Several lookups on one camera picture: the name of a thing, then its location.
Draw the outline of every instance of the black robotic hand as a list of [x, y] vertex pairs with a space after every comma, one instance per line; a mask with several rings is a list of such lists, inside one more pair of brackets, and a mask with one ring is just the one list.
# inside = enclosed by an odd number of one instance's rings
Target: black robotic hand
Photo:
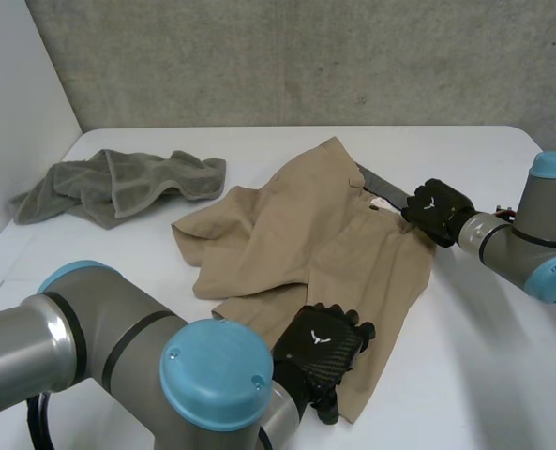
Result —
[[338, 421], [336, 386], [375, 338], [372, 323], [358, 323], [356, 311], [318, 303], [302, 307], [278, 340], [274, 380], [291, 393], [301, 415], [310, 403], [325, 424]]
[[455, 244], [465, 222], [476, 214], [471, 200], [435, 179], [418, 187], [407, 204], [402, 216], [442, 247]]

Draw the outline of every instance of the white wall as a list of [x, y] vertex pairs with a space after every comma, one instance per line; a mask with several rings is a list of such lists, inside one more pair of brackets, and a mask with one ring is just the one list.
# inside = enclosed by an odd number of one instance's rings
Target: white wall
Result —
[[24, 1], [0, 0], [0, 230], [81, 134]]

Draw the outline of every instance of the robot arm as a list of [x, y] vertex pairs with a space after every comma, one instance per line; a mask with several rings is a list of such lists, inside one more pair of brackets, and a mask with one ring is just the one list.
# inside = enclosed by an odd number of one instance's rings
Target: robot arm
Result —
[[[111, 268], [70, 264], [0, 312], [0, 411], [93, 378], [154, 434], [155, 450], [278, 450], [310, 402], [338, 414], [334, 387], [374, 335], [354, 311], [319, 309], [301, 309], [272, 355], [243, 325], [188, 324]], [[313, 345], [310, 331], [325, 329], [338, 332]], [[321, 365], [329, 380], [308, 369]]]
[[556, 303], [556, 152], [536, 157], [512, 222], [475, 211], [440, 180], [419, 187], [402, 214], [437, 244], [457, 242], [530, 296]]

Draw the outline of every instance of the gray concrete wall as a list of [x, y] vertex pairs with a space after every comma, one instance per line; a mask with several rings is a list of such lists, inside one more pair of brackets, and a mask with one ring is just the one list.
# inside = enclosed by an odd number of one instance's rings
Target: gray concrete wall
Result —
[[511, 125], [556, 150], [556, 0], [27, 0], [84, 131]]

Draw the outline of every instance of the logo on robotic hand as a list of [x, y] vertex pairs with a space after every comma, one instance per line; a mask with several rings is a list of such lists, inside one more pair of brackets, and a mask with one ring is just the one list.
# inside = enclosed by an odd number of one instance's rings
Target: logo on robotic hand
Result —
[[315, 330], [311, 330], [311, 337], [313, 338], [313, 343], [314, 343], [315, 345], [317, 345], [317, 344], [324, 344], [325, 342], [329, 342], [329, 341], [332, 340], [331, 338], [328, 338], [328, 339], [321, 339], [320, 337], [316, 337], [316, 336], [315, 336]]
[[431, 203], [428, 206], [426, 206], [424, 209], [430, 209], [430, 208], [435, 208], [435, 207], [436, 207], [436, 204], [434, 204], [434, 198], [432, 197], [431, 198]]

